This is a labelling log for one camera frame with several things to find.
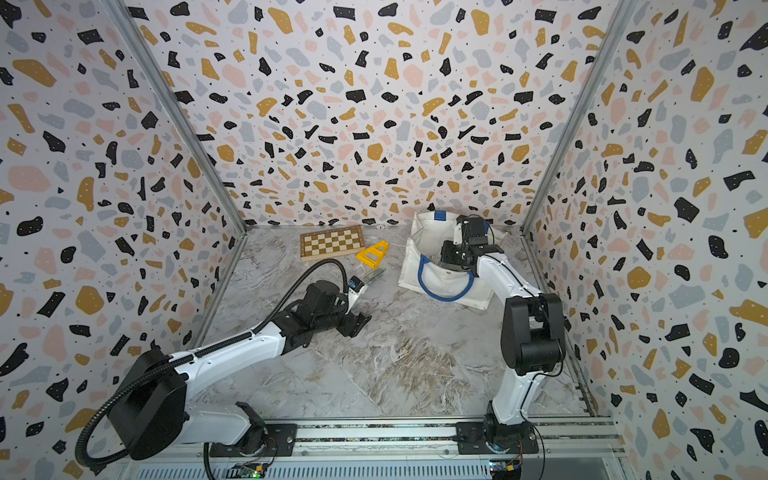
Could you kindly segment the white canvas bag blue handles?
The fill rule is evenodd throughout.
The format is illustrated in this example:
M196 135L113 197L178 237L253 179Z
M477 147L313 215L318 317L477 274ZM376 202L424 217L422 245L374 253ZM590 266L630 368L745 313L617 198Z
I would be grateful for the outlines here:
M490 285L470 271L445 268L441 252L445 241L460 246L459 214L434 210L416 213L406 241L398 286L444 302L485 311L493 296Z

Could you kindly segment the clear compass case green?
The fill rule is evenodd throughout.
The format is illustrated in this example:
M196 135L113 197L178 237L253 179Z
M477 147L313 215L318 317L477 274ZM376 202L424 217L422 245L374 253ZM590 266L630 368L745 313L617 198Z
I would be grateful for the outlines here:
M363 280L366 284L373 284L378 281L386 272L385 268L379 267L366 273Z

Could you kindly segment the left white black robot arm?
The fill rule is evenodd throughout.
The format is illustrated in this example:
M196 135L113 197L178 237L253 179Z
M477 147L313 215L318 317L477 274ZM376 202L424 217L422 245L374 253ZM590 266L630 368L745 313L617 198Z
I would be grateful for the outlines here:
M253 407L239 401L231 408L207 408L196 404L195 397L240 370L308 346L319 333L335 330L344 337L357 336L370 318L351 309L366 289L358 277L344 289L318 280L261 329L191 351L141 355L127 382L162 365L170 368L118 400L108 413L129 457L145 460L184 443L219 444L241 456L263 453L268 429Z

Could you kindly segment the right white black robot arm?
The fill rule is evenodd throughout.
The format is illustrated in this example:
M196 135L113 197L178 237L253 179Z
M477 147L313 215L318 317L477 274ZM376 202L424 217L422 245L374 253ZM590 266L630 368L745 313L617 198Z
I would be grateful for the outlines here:
M443 265L468 272L488 284L503 304L500 350L506 364L498 393L483 421L489 450L506 453L537 437L528 420L535 392L553 377L565 358L561 299L545 293L518 272L495 244L490 224L477 215L460 215L454 238L443 242Z

